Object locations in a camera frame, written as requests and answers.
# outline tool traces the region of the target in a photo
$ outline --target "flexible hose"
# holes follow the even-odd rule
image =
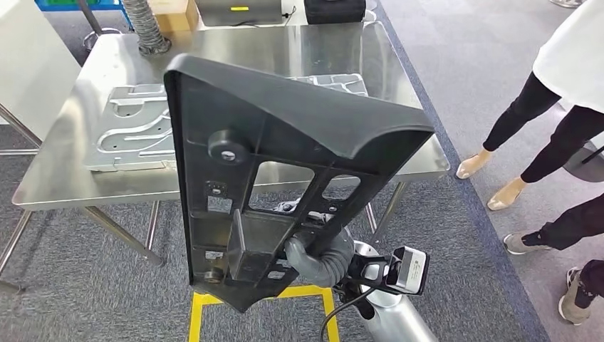
[[[138,50],[144,56],[164,53],[172,45],[160,33],[160,27],[153,16],[147,0],[123,0],[124,9],[138,35]]]
[[[342,229],[318,258],[308,255],[304,242],[295,236],[285,243],[289,264],[301,276],[319,287],[332,287],[342,280],[354,251],[354,240],[346,228]]]

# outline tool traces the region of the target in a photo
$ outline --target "yellow floor marking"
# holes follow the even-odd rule
[[[276,298],[271,297],[267,299],[294,298],[304,296],[321,296],[323,298],[325,315],[329,314],[334,309],[335,304],[333,303],[331,289],[325,289],[314,285],[291,286],[281,292],[281,294]],[[193,293],[191,324],[189,327],[189,342],[199,342],[199,336],[202,332],[203,306],[212,304],[222,304],[222,301],[211,294],[198,294],[197,292]],[[335,317],[332,318],[327,325],[327,335],[329,342],[340,342],[340,336],[338,335],[338,323],[336,322]]]

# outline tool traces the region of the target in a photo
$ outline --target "sneaker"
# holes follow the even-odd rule
[[[568,290],[558,302],[560,316],[572,324],[579,326],[587,321],[591,311],[589,306],[595,294],[587,291],[580,281],[580,269],[573,267],[566,272],[566,286]]]
[[[551,249],[551,247],[545,244],[538,244],[536,246],[527,246],[522,241],[522,238],[532,232],[517,232],[506,235],[504,237],[504,246],[508,253],[513,255],[522,255],[529,252],[539,251],[542,249]]]

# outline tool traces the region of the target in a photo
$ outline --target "gray carpet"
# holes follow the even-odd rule
[[[405,47],[404,58],[417,71],[452,141],[452,167],[459,162],[457,153],[465,158],[477,152],[520,91],[539,47],[572,12],[547,0],[382,0],[382,5]],[[471,182],[462,182],[465,194],[475,187],[480,201],[472,211],[485,229],[492,229],[487,224],[492,222],[499,237],[536,230],[604,192],[603,184],[559,170],[528,187],[513,207],[484,213],[484,203],[532,161],[563,116],[556,106],[529,123]],[[603,258],[603,244],[604,236],[593,237],[563,252],[510,258],[552,341],[600,341],[604,336],[604,301],[594,303],[592,318],[581,327],[564,323],[557,311],[566,270]]]
[[[53,16],[49,18],[57,31],[68,32],[70,49],[75,55],[81,53],[77,37],[87,34],[88,27]],[[430,108],[429,102],[422,102]],[[437,118],[435,124],[449,158],[456,160]],[[0,143],[10,144],[10,139],[9,134],[0,135]],[[12,228],[19,211],[9,200],[28,159],[3,161],[0,224]],[[376,247],[389,252],[406,244],[432,255],[426,292],[412,301],[441,341],[547,341],[490,222],[477,221],[484,210],[476,213],[468,200],[476,195],[470,190],[451,176],[411,185],[396,209],[387,239]],[[388,187],[376,197],[378,214],[391,192]],[[273,194],[259,201],[268,204],[295,196]],[[136,204],[103,209],[143,239],[149,208]],[[192,292],[178,203],[163,202],[160,215],[154,250],[167,263],[157,268],[76,209],[36,213],[2,276],[28,291],[22,296],[0,294],[1,340],[187,338]],[[355,238],[368,238],[362,217],[350,228]],[[6,243],[9,234],[8,229],[0,230],[0,243]],[[226,306],[211,306],[204,310],[201,341],[316,341],[321,311],[321,302],[311,297],[262,302],[244,316]],[[341,341],[370,340],[353,311],[338,316],[338,326]]]

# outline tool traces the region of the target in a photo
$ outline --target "black case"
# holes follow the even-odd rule
[[[306,20],[313,24],[358,23],[365,16],[365,0],[304,0]]]
[[[164,82],[189,280],[241,312],[278,296],[298,276],[284,262],[286,239],[309,234],[309,251],[317,255],[434,132],[417,108],[184,54],[168,66]],[[294,211],[249,206],[266,161],[314,172]],[[325,198],[339,175],[360,184],[347,199]],[[211,197],[232,201],[230,211],[209,208]],[[318,224],[310,211],[333,217]]]

